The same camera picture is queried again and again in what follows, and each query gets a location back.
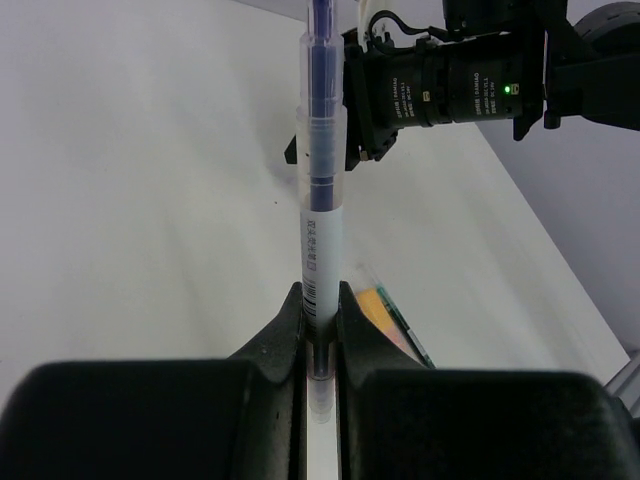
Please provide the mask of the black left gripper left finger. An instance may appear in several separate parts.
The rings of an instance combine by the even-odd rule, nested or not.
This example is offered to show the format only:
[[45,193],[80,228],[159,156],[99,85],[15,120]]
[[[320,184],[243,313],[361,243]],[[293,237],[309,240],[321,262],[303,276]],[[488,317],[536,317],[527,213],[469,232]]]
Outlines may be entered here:
[[33,369],[1,416],[5,479],[302,479],[302,287],[225,359]]

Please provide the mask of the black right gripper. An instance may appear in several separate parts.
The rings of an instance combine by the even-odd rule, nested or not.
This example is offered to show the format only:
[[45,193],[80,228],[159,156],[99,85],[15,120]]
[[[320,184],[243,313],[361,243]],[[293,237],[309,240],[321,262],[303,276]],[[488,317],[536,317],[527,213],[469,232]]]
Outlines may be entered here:
[[354,29],[344,40],[343,105],[348,111],[345,169],[380,161],[395,145],[399,131],[425,125],[422,66],[425,41],[398,48],[389,34],[377,49],[364,50]]

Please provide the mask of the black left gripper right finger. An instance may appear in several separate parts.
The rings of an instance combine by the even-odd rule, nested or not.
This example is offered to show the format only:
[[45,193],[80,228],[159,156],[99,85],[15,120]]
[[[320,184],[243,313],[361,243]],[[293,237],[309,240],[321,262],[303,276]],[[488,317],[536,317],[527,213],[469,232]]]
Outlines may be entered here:
[[576,372],[431,369],[340,286],[343,479],[635,479],[639,423]]

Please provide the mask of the green fineliner pen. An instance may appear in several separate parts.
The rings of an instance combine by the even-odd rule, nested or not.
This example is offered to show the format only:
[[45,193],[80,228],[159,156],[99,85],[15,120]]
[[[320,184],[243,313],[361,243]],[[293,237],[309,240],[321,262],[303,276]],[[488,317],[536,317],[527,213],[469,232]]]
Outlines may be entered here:
[[382,283],[379,283],[376,287],[376,290],[385,309],[387,310],[387,313],[390,315],[394,324],[402,331],[413,353],[420,358],[420,362],[427,368],[435,369],[436,365],[428,355],[426,349],[420,343],[413,329],[409,326],[408,322],[402,315],[396,303],[392,300],[387,289],[383,286]]

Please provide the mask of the orange highlighter marker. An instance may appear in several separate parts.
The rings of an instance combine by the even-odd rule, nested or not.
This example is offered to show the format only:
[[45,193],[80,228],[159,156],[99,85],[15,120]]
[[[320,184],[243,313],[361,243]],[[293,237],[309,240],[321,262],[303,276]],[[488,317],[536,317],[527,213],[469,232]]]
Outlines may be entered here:
[[422,363],[422,357],[416,352],[413,343],[405,335],[405,331],[402,328],[391,325],[384,329],[384,334],[404,354],[409,356],[417,363]]

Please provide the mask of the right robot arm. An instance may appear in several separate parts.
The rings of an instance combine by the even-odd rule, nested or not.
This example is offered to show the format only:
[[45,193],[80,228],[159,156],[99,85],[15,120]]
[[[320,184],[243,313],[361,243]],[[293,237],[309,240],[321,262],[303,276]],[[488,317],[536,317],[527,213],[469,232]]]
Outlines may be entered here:
[[400,25],[395,45],[375,25],[338,36],[337,77],[348,112],[347,169],[382,159],[401,129],[508,119],[515,140],[565,117],[639,126],[639,6],[616,2],[578,23],[563,1],[447,1],[443,28]]

